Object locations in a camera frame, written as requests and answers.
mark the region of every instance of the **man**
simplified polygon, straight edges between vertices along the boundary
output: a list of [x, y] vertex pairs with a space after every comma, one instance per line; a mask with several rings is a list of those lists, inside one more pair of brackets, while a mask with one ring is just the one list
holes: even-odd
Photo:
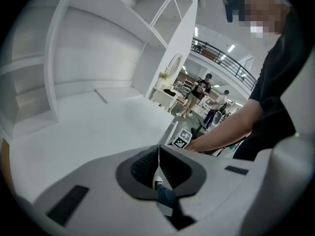
[[203, 120], [203, 123], [206, 125], [207, 129], [211, 125], [213, 121], [213, 117], [215, 116], [216, 112], [227, 103], [227, 96], [229, 94], [229, 90], [224, 91], [224, 95], [220, 95], [217, 100], [211, 105], [210, 110], [206, 116], [206, 118]]
[[281, 36], [268, 53], [247, 104], [211, 132], [193, 140], [186, 149], [221, 148], [251, 133], [234, 158], [254, 160], [261, 150], [273, 148], [281, 139], [295, 133], [280, 96], [303, 67], [313, 45], [294, 8], [280, 0], [228, 0], [223, 3], [230, 22], [232, 11], [238, 10], [240, 20], [255, 22], [264, 31]]
[[195, 82], [196, 86], [188, 95], [187, 103], [184, 105], [183, 110], [180, 113], [177, 113], [177, 116], [182, 116], [186, 118], [186, 115], [190, 113], [192, 108], [196, 106], [199, 101], [206, 95], [209, 96], [211, 91], [210, 80], [212, 79], [212, 74], [208, 73], [204, 80], [199, 80]]

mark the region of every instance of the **black metal railing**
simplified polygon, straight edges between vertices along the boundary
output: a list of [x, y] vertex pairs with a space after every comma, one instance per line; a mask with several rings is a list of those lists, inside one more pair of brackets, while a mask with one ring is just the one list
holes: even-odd
[[240, 82], [242, 82], [250, 91], [253, 91], [257, 80], [246, 70], [239, 62], [233, 59], [228, 54], [222, 52], [218, 48], [209, 45], [197, 38], [192, 39], [192, 51], [211, 59], [225, 70], [233, 74]]

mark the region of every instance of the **jeans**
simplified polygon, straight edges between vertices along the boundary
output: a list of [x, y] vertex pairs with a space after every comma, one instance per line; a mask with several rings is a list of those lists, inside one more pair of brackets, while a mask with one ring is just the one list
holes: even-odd
[[175, 203], [175, 196], [173, 190], [166, 188], [163, 184], [159, 184], [156, 188], [158, 198], [157, 201], [162, 205], [173, 208]]
[[206, 125], [207, 128], [211, 125], [216, 112], [217, 110], [212, 110], [212, 109], [209, 110], [207, 117], [203, 121], [203, 123]]

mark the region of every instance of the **black t-shirt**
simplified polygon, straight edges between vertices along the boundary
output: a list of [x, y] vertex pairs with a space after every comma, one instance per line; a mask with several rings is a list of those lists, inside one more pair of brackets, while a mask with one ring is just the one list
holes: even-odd
[[197, 81], [198, 85], [191, 91], [192, 95], [196, 96], [199, 100], [201, 100], [204, 96], [203, 89], [207, 93], [210, 93], [211, 91], [211, 84], [210, 82], [205, 82], [205, 80], [199, 80]]
[[273, 148], [295, 129], [280, 96], [302, 69], [312, 49], [297, 13], [291, 9], [282, 36], [270, 50], [249, 99], [259, 101], [263, 116], [253, 124], [233, 158], [254, 160], [263, 149]]

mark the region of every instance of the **standing person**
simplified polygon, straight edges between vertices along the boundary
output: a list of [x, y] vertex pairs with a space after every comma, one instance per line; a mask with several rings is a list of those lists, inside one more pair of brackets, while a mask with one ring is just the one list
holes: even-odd
[[204, 80], [199, 80], [195, 82], [196, 87], [188, 95], [187, 103], [184, 105], [183, 110], [180, 113], [177, 113], [177, 116], [182, 116], [186, 118], [187, 113], [189, 114], [191, 109], [196, 106], [199, 101], [206, 95], [209, 96], [211, 91], [210, 80], [212, 79], [212, 74], [208, 73]]
[[227, 104], [227, 96], [229, 94], [229, 90], [224, 91], [224, 95], [220, 95], [217, 100], [211, 105], [210, 110], [203, 120], [203, 123], [206, 125], [207, 129], [211, 125], [213, 121], [213, 117], [215, 116], [216, 112], [224, 105]]
[[268, 53], [248, 102], [220, 125], [187, 147], [191, 151], [228, 146], [251, 133], [233, 158], [254, 161], [257, 154], [292, 136], [295, 128], [281, 95], [298, 75], [313, 44], [293, 7], [280, 0], [225, 0], [227, 19], [238, 10], [239, 19], [254, 22], [264, 32], [281, 34]]

